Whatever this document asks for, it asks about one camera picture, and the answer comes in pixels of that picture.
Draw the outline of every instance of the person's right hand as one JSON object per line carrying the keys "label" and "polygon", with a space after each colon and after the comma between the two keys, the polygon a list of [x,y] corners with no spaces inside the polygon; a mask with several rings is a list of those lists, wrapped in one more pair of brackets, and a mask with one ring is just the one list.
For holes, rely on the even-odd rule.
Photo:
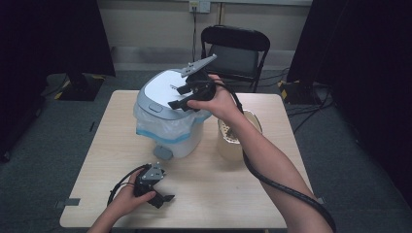
{"label": "person's right hand", "polygon": [[[223,83],[219,76],[209,76],[216,83]],[[216,86],[215,97],[210,101],[189,100],[188,106],[194,109],[202,109],[211,112],[215,117],[224,122],[231,121],[234,117],[241,115],[231,94],[221,86]]]}

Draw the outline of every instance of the chair seat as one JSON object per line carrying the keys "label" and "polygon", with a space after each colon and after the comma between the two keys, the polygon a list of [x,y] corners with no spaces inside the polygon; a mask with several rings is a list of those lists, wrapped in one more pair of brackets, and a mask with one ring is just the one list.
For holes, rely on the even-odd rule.
{"label": "chair seat", "polygon": [[213,45],[209,50],[209,55],[212,54],[218,57],[205,68],[208,73],[250,78],[251,80],[257,76],[257,51]]}

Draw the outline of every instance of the black chair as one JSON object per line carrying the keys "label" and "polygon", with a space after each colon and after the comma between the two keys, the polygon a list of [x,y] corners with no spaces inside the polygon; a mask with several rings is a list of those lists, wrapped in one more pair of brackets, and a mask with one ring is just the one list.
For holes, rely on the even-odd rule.
{"label": "black chair", "polygon": [[223,79],[249,82],[257,91],[264,59],[270,48],[269,39],[256,30],[215,25],[202,31],[202,59],[216,54],[218,58],[205,67],[208,74]]}

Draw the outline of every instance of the table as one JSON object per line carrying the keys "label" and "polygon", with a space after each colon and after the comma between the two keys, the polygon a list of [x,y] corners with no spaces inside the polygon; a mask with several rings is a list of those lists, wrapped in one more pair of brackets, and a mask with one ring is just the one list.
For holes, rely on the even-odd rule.
{"label": "table", "polygon": [[[63,227],[90,227],[103,212],[116,183],[129,171],[156,163],[155,142],[136,135],[133,105],[138,91],[117,90],[87,153],[66,206]],[[297,167],[310,187],[292,129],[279,95],[239,93],[245,110],[255,113],[263,135],[277,145]],[[224,160],[217,152],[218,124],[214,116],[204,122],[203,137],[184,158],[160,161],[167,176],[155,189],[174,200],[157,209],[145,203],[115,225],[121,228],[286,228],[285,221],[243,161]]]}

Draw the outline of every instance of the person's arm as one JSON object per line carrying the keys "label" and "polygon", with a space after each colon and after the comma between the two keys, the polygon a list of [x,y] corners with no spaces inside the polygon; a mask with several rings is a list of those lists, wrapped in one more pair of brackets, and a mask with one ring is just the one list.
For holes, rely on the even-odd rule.
{"label": "person's arm", "polygon": [[118,195],[112,203],[103,211],[99,218],[88,229],[88,233],[93,232],[109,232],[116,221],[122,216],[128,215],[141,204],[151,200],[155,197],[155,192],[151,191],[145,195],[135,197],[133,194],[134,182],[136,176],[141,170],[133,173],[128,181],[128,184],[121,188]]}
{"label": "person's arm", "polygon": [[[228,125],[237,136],[254,168],[272,181],[293,188],[315,199],[288,157],[268,141],[240,113],[229,92],[217,86],[214,99],[188,101],[194,109],[210,111]],[[331,232],[324,218],[312,207],[265,183],[264,190],[285,219],[289,232]]]}

